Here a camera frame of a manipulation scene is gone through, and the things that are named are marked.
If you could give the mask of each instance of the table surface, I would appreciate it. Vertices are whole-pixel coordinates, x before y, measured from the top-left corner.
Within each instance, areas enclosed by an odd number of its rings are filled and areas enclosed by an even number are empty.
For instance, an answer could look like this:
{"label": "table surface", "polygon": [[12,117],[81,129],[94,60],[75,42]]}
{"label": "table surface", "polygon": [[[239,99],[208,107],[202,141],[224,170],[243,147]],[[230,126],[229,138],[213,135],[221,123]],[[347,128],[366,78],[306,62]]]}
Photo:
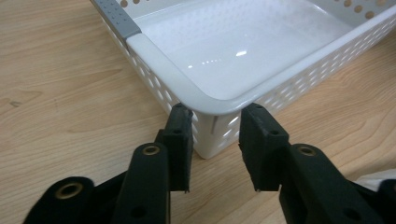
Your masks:
{"label": "table surface", "polygon": [[[0,223],[21,223],[54,182],[126,170],[167,115],[89,1],[0,1]],[[275,115],[346,178],[396,168],[396,32]],[[253,190],[235,143],[202,160],[172,223],[284,223],[277,192]]]}

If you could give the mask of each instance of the white plastic basket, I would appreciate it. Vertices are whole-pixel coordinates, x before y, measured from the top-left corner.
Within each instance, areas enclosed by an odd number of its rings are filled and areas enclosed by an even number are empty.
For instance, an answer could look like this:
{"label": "white plastic basket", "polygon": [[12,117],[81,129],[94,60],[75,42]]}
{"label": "white plastic basket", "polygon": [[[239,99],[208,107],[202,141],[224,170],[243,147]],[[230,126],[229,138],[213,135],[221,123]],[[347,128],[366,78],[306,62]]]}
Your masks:
{"label": "white plastic basket", "polygon": [[388,34],[396,0],[92,0],[169,112],[194,112],[203,158],[238,138],[252,102],[282,109]]}

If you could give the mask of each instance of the white object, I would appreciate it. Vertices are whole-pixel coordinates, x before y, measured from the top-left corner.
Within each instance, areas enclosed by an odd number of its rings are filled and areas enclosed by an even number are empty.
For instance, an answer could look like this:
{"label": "white object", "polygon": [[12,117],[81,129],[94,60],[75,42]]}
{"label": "white object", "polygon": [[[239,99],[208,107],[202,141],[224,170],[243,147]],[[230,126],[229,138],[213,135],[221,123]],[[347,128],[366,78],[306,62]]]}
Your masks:
{"label": "white object", "polygon": [[355,183],[364,186],[367,189],[378,191],[381,182],[386,179],[396,179],[396,169],[377,172],[370,175],[363,175]]}
{"label": "white object", "polygon": [[242,108],[275,113],[396,25],[396,0],[118,2],[142,33],[126,49],[108,30],[167,112],[192,109],[203,158],[238,138]]}

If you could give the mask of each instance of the wood grain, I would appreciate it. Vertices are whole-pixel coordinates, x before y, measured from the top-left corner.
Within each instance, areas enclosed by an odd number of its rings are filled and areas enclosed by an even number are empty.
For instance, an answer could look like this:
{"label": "wood grain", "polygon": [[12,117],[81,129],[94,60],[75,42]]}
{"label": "wood grain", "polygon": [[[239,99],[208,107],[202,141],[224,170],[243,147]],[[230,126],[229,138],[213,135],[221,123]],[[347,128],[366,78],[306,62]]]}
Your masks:
{"label": "wood grain", "polygon": [[[124,171],[167,116],[89,1],[0,1],[0,223],[21,223],[54,182]],[[396,168],[396,32],[276,114],[292,143],[317,146],[349,179]],[[173,223],[284,223],[233,144],[193,155]]]}

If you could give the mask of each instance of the gray basket handle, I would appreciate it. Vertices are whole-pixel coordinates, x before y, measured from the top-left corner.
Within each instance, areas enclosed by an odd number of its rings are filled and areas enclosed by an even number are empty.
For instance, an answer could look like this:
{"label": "gray basket handle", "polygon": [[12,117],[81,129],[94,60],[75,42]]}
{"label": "gray basket handle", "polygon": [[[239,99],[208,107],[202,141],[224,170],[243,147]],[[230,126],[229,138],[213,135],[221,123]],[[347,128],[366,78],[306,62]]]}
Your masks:
{"label": "gray basket handle", "polygon": [[107,25],[128,49],[126,39],[141,33],[139,26],[129,17],[116,0],[91,0]]}

